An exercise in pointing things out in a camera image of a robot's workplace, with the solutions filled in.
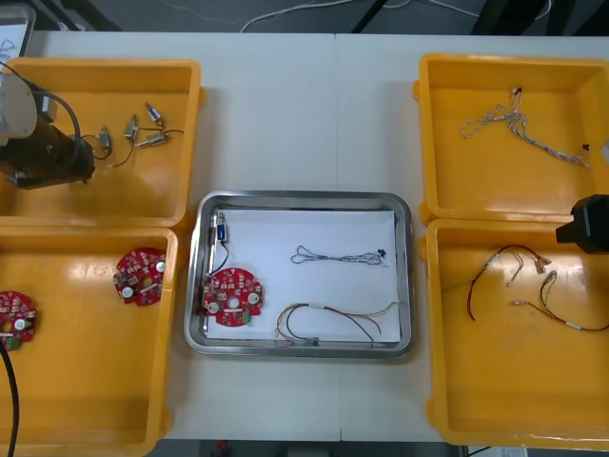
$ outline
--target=floor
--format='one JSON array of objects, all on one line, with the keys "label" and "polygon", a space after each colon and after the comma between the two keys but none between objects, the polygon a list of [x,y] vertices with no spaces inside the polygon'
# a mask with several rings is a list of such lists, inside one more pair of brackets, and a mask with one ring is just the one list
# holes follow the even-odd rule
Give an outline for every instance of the floor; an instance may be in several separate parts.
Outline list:
[{"label": "floor", "polygon": [[[104,15],[125,31],[202,31],[238,32],[252,18],[303,3],[324,0],[93,0]],[[389,0],[388,5],[403,0]],[[565,34],[576,30],[602,0],[579,1]],[[365,29],[366,33],[386,34],[469,34],[484,0],[444,0],[444,3],[471,14],[434,5],[427,0],[412,0],[398,9],[379,12]],[[297,10],[252,24],[246,32],[276,33],[349,33],[372,4],[372,0],[352,0],[329,8]],[[90,25],[70,12],[72,19],[90,30]],[[525,34],[543,35],[547,16],[535,22]],[[193,440],[163,440],[149,457],[207,457],[215,455],[216,443]],[[285,455],[283,443],[231,442],[231,457],[276,457]],[[315,449],[333,450],[336,456],[348,457],[458,457],[459,450],[445,443],[334,443],[302,445],[318,455]],[[529,449],[530,457],[592,456],[597,453]],[[479,457],[497,457],[498,449],[489,449]]]},{"label": "floor", "polygon": [[[389,0],[398,5],[403,0]],[[443,0],[444,3],[480,12],[484,0]],[[93,0],[108,19],[126,31],[237,32],[250,19],[296,5],[324,0]],[[328,8],[297,10],[253,24],[247,32],[349,33],[373,0],[352,0]],[[602,0],[580,0],[566,34],[573,33]],[[534,23],[527,35],[542,35],[547,16]],[[430,3],[412,0],[399,9],[384,9],[365,29],[366,33],[469,34],[476,17]]]}]

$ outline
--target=yellow tray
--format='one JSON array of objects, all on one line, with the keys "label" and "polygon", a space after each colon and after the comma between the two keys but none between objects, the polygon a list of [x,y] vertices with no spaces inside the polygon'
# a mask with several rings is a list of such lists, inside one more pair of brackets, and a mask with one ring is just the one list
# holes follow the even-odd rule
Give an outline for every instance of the yellow tray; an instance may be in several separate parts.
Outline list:
[{"label": "yellow tray", "polygon": [[[134,248],[167,250],[161,301],[125,305],[112,284]],[[10,353],[19,455],[145,455],[167,432],[168,345],[178,240],[167,228],[0,228],[0,289],[27,294],[33,341]],[[0,369],[0,454],[11,425]]]},{"label": "yellow tray", "polygon": [[[590,169],[528,144],[505,122],[461,137],[465,121],[499,103],[509,106],[516,87],[522,87],[527,134],[569,154],[589,144]],[[609,138],[604,61],[427,54],[413,90],[421,114],[425,223],[569,222],[580,198],[609,193],[609,166],[600,154]]]},{"label": "yellow tray", "polygon": [[[194,151],[201,71],[185,60],[87,60],[19,58],[10,64],[23,77],[63,97],[74,109],[83,135],[108,125],[113,153],[95,161],[87,186],[71,183],[49,188],[17,189],[0,179],[0,225],[88,227],[167,227],[187,224],[187,199]],[[141,127],[158,127],[149,118],[149,102],[165,117],[169,141],[156,148],[136,149],[127,163],[125,125],[137,114]],[[65,134],[73,128],[58,107],[55,123]],[[151,131],[140,131],[144,140]],[[97,140],[87,138],[101,155]]]},{"label": "yellow tray", "polygon": [[432,367],[428,419],[453,445],[609,450],[609,331],[566,327],[513,300],[539,305],[533,262],[504,254],[469,284],[499,248],[522,244],[550,260],[558,281],[549,307],[581,326],[609,322],[609,256],[558,245],[554,224],[437,220],[422,238]]}]

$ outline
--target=metal tray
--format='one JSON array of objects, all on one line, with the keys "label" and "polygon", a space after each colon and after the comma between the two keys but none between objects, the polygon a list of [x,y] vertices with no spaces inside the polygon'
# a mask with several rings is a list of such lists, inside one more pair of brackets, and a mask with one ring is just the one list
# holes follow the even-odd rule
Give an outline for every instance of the metal tray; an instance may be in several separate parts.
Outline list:
[{"label": "metal tray", "polygon": [[[224,209],[388,211],[394,212],[397,253],[398,300],[401,341],[290,342],[284,340],[227,340],[208,338],[207,317],[198,312],[203,283],[211,271],[215,255],[210,223]],[[411,216],[408,205],[390,193],[243,191],[211,192],[199,204],[192,235],[188,268],[184,333],[188,344],[203,354],[268,355],[284,357],[397,358],[414,344],[414,302],[412,291]]]}]

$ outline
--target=white table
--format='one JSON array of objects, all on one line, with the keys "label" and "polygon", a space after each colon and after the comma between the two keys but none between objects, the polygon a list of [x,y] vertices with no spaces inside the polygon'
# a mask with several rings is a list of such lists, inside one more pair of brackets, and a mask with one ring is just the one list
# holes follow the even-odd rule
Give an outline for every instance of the white table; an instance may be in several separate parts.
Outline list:
[{"label": "white table", "polygon": [[[388,191],[423,234],[417,104],[426,52],[609,58],[607,38],[38,32],[31,55],[189,58],[203,69],[191,202],[212,189]],[[430,393],[424,265],[418,344],[394,362],[221,358],[184,341],[185,277],[171,355],[168,438],[440,441]]]}]

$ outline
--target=white cable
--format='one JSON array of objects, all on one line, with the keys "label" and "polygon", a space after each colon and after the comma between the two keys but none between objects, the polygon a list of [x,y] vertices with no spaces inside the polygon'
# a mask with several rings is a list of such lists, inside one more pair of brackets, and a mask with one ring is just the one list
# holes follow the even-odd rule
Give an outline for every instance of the white cable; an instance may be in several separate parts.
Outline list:
[{"label": "white cable", "polygon": [[262,21],[263,19],[268,19],[269,17],[275,17],[275,16],[279,16],[281,14],[286,14],[287,12],[296,11],[296,10],[307,10],[310,8],[334,7],[336,5],[342,5],[343,3],[356,2],[358,0],[337,0],[336,2],[319,3],[317,5],[313,5],[312,3],[314,1],[315,0],[311,0],[308,3],[303,3],[302,5],[297,5],[292,8],[286,8],[285,10],[273,11],[273,12],[269,12],[267,14],[263,14],[262,16],[254,17],[253,19],[250,19],[249,21],[247,21],[243,27],[241,27],[241,30],[239,30],[239,33],[243,33],[244,31],[247,30],[247,28],[249,26],[251,26],[252,24],[254,24],[256,22]]},{"label": "white cable", "polygon": [[[429,3],[433,3],[434,5],[438,5],[439,7],[448,8],[449,10],[462,12],[463,14],[467,14],[468,16],[480,17],[480,15],[476,14],[475,12],[468,11],[468,10],[462,10],[459,7],[455,7],[454,5],[449,5],[447,3],[440,2],[439,0],[426,0],[426,1]],[[548,14],[548,12],[550,12],[551,9],[552,9],[552,0],[548,0],[547,8],[545,9],[545,11],[542,14],[537,16],[535,18],[535,20],[539,21],[542,17],[545,17]]]},{"label": "white cable", "polygon": [[398,8],[405,7],[410,2],[412,2],[412,0],[406,0],[405,2],[399,3],[398,5],[383,5],[383,8],[386,8],[388,10],[397,10]]}]

